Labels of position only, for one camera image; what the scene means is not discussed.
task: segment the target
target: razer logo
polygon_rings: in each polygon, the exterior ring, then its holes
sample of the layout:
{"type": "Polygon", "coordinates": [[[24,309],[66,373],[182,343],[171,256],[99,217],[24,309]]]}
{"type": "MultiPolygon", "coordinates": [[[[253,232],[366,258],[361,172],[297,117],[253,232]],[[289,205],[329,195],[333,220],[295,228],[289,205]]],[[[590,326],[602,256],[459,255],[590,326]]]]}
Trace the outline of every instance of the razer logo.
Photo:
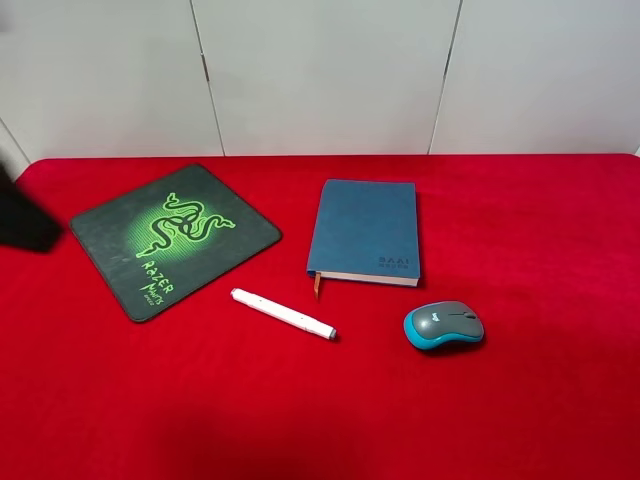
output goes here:
{"type": "Polygon", "coordinates": [[[203,215],[202,203],[195,201],[181,203],[173,192],[167,196],[162,208],[167,215],[156,218],[149,225],[149,229],[156,235],[157,240],[151,242],[149,248],[136,254],[137,258],[171,248],[173,239],[178,235],[190,242],[201,242],[209,237],[212,228],[235,228],[236,226],[222,215],[203,215]]]}

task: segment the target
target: mouse pad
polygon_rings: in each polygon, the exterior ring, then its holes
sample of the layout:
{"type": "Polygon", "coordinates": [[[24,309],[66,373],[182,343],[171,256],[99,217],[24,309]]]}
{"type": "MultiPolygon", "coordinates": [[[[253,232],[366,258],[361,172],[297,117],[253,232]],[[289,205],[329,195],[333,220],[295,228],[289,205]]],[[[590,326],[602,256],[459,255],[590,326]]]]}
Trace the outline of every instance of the mouse pad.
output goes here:
{"type": "Polygon", "coordinates": [[[82,213],[71,229],[134,322],[149,320],[281,237],[200,165],[82,213]]]}

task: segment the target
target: notebook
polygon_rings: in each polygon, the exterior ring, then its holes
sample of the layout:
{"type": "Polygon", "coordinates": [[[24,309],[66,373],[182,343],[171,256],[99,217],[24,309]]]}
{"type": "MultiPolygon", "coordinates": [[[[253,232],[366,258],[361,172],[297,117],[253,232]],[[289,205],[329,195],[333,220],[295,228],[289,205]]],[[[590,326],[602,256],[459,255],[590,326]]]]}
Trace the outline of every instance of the notebook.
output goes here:
{"type": "Polygon", "coordinates": [[[415,287],[420,279],[413,183],[329,180],[322,190],[307,273],[415,287]]]}

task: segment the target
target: blue and gray mouse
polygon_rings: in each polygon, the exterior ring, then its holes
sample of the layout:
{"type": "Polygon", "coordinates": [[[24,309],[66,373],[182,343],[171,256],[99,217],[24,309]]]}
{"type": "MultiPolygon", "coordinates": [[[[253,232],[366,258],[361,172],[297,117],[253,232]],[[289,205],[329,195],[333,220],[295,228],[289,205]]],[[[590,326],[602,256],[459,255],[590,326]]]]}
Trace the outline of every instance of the blue and gray mouse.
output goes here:
{"type": "Polygon", "coordinates": [[[454,340],[479,342],[484,327],[462,302],[438,302],[416,308],[404,319],[404,332],[413,346],[430,350],[454,340]]]}

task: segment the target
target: white cabinet door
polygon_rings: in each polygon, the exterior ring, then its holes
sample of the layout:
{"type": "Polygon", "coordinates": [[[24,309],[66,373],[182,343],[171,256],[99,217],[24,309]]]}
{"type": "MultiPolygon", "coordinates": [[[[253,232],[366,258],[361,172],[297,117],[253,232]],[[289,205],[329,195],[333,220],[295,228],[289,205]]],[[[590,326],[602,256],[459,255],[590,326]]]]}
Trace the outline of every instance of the white cabinet door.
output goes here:
{"type": "Polygon", "coordinates": [[[11,178],[17,178],[29,166],[22,151],[14,142],[9,130],[0,118],[0,163],[7,169],[11,178]]]}
{"type": "Polygon", "coordinates": [[[634,152],[640,1],[465,1],[434,153],[634,152]]]}
{"type": "Polygon", "coordinates": [[[458,0],[193,0],[228,155],[426,153],[458,0]]]}
{"type": "Polygon", "coordinates": [[[0,12],[0,116],[31,160],[221,154],[189,0],[0,12]]]}

